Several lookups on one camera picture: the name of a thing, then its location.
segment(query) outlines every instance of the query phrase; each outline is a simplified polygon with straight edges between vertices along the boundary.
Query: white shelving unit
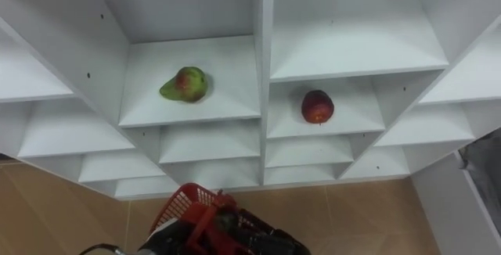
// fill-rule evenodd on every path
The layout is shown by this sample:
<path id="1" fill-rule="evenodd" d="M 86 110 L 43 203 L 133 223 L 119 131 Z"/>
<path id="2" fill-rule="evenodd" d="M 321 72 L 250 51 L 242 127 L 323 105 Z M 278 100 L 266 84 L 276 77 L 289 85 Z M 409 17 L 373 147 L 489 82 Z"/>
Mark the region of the white shelving unit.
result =
<path id="1" fill-rule="evenodd" d="M 498 1 L 2 0 L 0 153 L 117 199 L 404 178 L 501 126 Z"/>

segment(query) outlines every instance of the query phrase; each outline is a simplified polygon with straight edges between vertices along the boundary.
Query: pear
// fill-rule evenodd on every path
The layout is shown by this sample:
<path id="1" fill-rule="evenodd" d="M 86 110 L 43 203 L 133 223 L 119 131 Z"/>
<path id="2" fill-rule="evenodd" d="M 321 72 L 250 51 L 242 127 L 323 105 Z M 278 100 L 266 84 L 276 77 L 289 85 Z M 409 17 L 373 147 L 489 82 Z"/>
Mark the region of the pear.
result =
<path id="1" fill-rule="evenodd" d="M 198 67 L 185 66 L 162 88 L 160 94 L 170 100 L 197 102 L 207 93 L 207 78 Z"/>

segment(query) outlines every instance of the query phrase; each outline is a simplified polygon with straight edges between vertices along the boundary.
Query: apple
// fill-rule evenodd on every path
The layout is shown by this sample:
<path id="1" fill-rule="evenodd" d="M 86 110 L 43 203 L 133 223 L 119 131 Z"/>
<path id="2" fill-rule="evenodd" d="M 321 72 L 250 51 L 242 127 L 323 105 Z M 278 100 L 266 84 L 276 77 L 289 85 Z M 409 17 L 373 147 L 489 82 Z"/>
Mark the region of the apple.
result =
<path id="1" fill-rule="evenodd" d="M 334 114 L 334 104 L 324 91 L 310 91 L 303 99 L 301 113 L 309 123 L 325 123 Z"/>

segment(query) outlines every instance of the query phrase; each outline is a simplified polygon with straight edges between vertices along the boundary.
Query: plastic basket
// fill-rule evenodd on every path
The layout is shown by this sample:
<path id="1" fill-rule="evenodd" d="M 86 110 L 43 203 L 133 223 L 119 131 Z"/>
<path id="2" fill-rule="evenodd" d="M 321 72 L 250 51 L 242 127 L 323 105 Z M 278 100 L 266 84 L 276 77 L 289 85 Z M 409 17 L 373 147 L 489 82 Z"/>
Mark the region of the plastic basket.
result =
<path id="1" fill-rule="evenodd" d="M 208 254 L 206 248 L 202 247 L 199 241 L 203 233 L 209 239 L 211 247 L 217 250 L 217 254 L 233 255 L 237 253 L 237 250 L 240 253 L 251 253 L 214 226 L 214 217 L 218 209 L 223 207 L 238 210 L 235 200 L 231 196 L 222 194 L 222 191 L 213 193 L 197 184 L 185 184 L 165 204 L 150 232 L 172 218 L 178 218 L 196 225 L 186 241 L 186 246 L 200 254 Z M 239 223 L 253 226 L 250 221 L 245 219 L 239 219 Z"/>

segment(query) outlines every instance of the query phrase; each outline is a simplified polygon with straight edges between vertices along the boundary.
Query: shelf board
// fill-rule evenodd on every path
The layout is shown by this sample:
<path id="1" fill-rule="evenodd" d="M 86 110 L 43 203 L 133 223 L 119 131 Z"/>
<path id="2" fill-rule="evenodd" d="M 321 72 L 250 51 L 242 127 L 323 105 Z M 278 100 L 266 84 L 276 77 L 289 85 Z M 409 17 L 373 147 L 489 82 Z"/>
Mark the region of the shelf board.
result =
<path id="1" fill-rule="evenodd" d="M 420 104 L 501 99 L 501 28 L 494 31 L 428 92 Z"/>
<path id="2" fill-rule="evenodd" d="M 160 163 L 257 157 L 258 120 L 170 125 L 162 129 Z"/>
<path id="3" fill-rule="evenodd" d="M 301 115 L 301 102 L 314 89 L 327 93 L 335 107 L 334 115 L 321 125 L 310 124 Z M 369 77 L 272 84 L 268 123 L 268 138 L 384 130 Z"/>
<path id="4" fill-rule="evenodd" d="M 19 158 L 134 148 L 79 99 L 36 102 L 31 111 Z"/>
<path id="5" fill-rule="evenodd" d="M 258 158 L 205 160 L 163 164 L 179 183 L 196 182 L 207 189 L 230 189 L 259 185 Z"/>
<path id="6" fill-rule="evenodd" d="M 400 146 L 385 146 L 369 149 L 353 163 L 341 179 L 374 178 L 407 175 L 407 159 Z"/>
<path id="7" fill-rule="evenodd" d="M 332 164 L 353 161 L 348 137 L 311 137 L 269 140 L 266 167 Z"/>
<path id="8" fill-rule="evenodd" d="M 419 0 L 275 0 L 274 8 L 272 82 L 448 65 Z"/>
<path id="9" fill-rule="evenodd" d="M 418 106 L 409 111 L 377 143 L 412 145 L 475 139 L 461 105 Z"/>
<path id="10" fill-rule="evenodd" d="M 72 96 L 66 85 L 0 30 L 0 102 Z"/>
<path id="11" fill-rule="evenodd" d="M 165 173 L 135 149 L 90 153 L 83 157 L 79 182 L 164 176 Z"/>
<path id="12" fill-rule="evenodd" d="M 350 163 L 267 168 L 265 185 L 334 181 Z"/>
<path id="13" fill-rule="evenodd" d="M 143 195 L 173 193 L 179 185 L 168 176 L 129 178 L 117 181 L 115 197 L 127 198 Z"/>
<path id="14" fill-rule="evenodd" d="M 164 99 L 160 87 L 184 66 L 207 75 L 206 97 Z M 131 47 L 120 126 L 260 117 L 253 36 L 137 44 Z"/>

